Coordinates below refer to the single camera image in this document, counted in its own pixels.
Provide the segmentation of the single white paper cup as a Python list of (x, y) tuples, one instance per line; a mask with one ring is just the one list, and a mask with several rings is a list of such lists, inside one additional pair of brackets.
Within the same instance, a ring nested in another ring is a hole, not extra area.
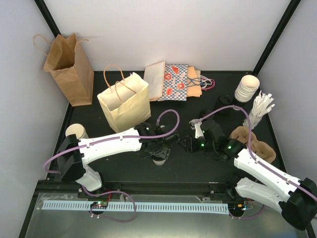
[(162, 166), (166, 162), (166, 160), (154, 160), (153, 159), (153, 162), (155, 165)]

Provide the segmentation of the cream paper bag with handles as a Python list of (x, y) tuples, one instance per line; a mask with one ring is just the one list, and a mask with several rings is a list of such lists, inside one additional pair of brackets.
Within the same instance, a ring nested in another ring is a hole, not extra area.
[(101, 109), (109, 126), (116, 132), (123, 132), (145, 122), (151, 116), (149, 84), (133, 72), (122, 80), (110, 85), (104, 71), (104, 80), (108, 88), (97, 95)]

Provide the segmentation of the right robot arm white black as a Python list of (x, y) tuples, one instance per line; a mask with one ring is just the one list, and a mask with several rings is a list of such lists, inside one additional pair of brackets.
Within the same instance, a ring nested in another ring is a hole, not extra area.
[(317, 215), (317, 185), (305, 178), (291, 176), (253, 153), (245, 143), (224, 136), (214, 120), (190, 121), (195, 134), (181, 139), (181, 146), (190, 153), (212, 152), (217, 159), (233, 165), (256, 180), (247, 177), (225, 187), (231, 200), (250, 198), (282, 215), (298, 230), (305, 230)]

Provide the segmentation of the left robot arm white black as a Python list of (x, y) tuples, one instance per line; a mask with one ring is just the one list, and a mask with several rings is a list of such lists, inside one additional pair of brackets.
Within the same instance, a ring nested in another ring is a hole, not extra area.
[(99, 172), (90, 167), (98, 159), (135, 152), (141, 158), (164, 162), (170, 154), (170, 144), (179, 141), (179, 134), (172, 126), (159, 126), (143, 122), (126, 131), (113, 135), (77, 139), (65, 138), (58, 150), (57, 164), (62, 182), (76, 182), (84, 186), (95, 198), (103, 197), (106, 185)]

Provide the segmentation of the tall black lid stack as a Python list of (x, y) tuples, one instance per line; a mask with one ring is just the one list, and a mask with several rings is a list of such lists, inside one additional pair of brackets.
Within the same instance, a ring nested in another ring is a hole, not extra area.
[[(230, 105), (232, 105), (232, 100), (228, 95), (219, 96), (217, 98), (215, 105), (214, 105), (214, 109), (216, 110), (216, 109), (219, 109), (219, 108), (222, 108), (225, 106), (230, 106)], [(219, 111), (218, 114), (227, 115), (227, 114), (229, 114), (230, 110), (231, 110), (231, 108), (223, 109), (223, 110)]]

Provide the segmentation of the brown flat paper bag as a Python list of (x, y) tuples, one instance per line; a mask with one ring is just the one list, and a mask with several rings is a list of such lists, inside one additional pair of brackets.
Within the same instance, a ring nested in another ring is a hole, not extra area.
[(195, 68), (189, 66), (187, 70), (187, 97), (200, 97), (201, 95), (200, 80), (197, 79)]

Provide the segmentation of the blue checkered paper bag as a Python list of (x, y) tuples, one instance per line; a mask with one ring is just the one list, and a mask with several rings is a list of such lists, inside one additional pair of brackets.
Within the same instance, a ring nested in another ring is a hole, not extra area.
[(187, 64), (167, 64), (164, 70), (162, 95), (157, 101), (186, 101)]

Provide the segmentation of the white flat paper bag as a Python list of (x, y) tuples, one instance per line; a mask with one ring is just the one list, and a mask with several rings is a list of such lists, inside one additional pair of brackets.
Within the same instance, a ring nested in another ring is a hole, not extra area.
[(161, 61), (145, 68), (143, 79), (148, 83), (149, 99), (155, 101), (162, 96), (165, 61)]

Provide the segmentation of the glass of wrapped stirrers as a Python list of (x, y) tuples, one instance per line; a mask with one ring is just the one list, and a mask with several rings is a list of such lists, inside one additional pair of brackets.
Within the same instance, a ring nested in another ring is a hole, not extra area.
[(272, 108), (275, 106), (273, 104), (274, 98), (272, 97), (272, 94), (265, 94), (262, 91), (259, 92), (259, 94), (255, 97), (253, 101), (253, 107), (249, 113), (249, 120), (244, 120), (243, 126), (247, 128), (251, 128), (253, 130), (262, 120), (263, 116), (268, 114)]

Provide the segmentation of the stack of white paper cups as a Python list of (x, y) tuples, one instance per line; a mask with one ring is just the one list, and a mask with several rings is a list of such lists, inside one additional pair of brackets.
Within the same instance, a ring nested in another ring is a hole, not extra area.
[(241, 103), (246, 103), (255, 94), (260, 86), (260, 81), (253, 75), (245, 75), (242, 77), (238, 87), (235, 90), (234, 97)]

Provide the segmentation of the small circuit board with LEDs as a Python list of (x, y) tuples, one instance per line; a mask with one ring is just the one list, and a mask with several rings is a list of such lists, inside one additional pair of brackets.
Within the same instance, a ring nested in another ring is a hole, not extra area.
[(106, 209), (108, 207), (107, 201), (96, 201), (90, 205), (91, 209)]

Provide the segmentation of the standing brown paper bag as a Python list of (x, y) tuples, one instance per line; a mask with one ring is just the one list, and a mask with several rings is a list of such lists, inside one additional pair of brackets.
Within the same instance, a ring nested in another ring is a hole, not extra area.
[(33, 44), (46, 56), (44, 71), (52, 75), (71, 106), (92, 104), (94, 70), (81, 45), (87, 39), (78, 40), (74, 33), (67, 38), (59, 34), (48, 42), (50, 51), (46, 53), (37, 46), (37, 37), (48, 39), (37, 34), (33, 36)]

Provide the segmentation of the black right frame post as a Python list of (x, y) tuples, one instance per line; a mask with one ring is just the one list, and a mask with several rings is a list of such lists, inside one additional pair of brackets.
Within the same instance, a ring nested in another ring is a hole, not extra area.
[(270, 53), (274, 49), (276, 43), (278, 42), (280, 36), (282, 35), (284, 29), (288, 25), (290, 19), (292, 18), (293, 14), (295, 13), (297, 7), (299, 6), (301, 0), (291, 0), (283, 13), (278, 25), (276, 26), (272, 36), (270, 37), (269, 42), (267, 43), (263, 53), (260, 56), (255, 68), (252, 71), (253, 76), (258, 76), (262, 67), (264, 66), (265, 62), (267, 61)]

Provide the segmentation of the black frame post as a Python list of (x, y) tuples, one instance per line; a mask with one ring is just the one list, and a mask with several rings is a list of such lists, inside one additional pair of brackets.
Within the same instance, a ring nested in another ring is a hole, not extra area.
[(49, 29), (51, 30), (52, 34), (56, 38), (58, 35), (61, 34), (49, 8), (47, 7), (44, 0), (34, 0), (37, 8), (39, 9), (40, 13), (42, 14), (45, 22), (47, 23)]
[(278, 42), (280, 36), (282, 35), (284, 29), (288, 25), (290, 19), (292, 18), (293, 14), (295, 13), (297, 7), (299, 6), (301, 0), (291, 0), (283, 13), (278, 25), (276, 26), (272, 36), (270, 37), (269, 42), (267, 43), (263, 53), (260, 56), (255, 68), (252, 71), (253, 76), (258, 76), (262, 67), (264, 66), (265, 62), (267, 61), (270, 53), (274, 49), (276, 43)]

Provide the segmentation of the black left frame post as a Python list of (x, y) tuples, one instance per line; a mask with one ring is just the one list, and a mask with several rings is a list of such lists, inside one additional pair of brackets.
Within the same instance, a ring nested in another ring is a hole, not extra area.
[(56, 38), (58, 35), (61, 34), (49, 8), (47, 7), (44, 0), (34, 0), (37, 8), (39, 9), (40, 13), (42, 14), (45, 22), (47, 23), (49, 29), (51, 30), (52, 34)]

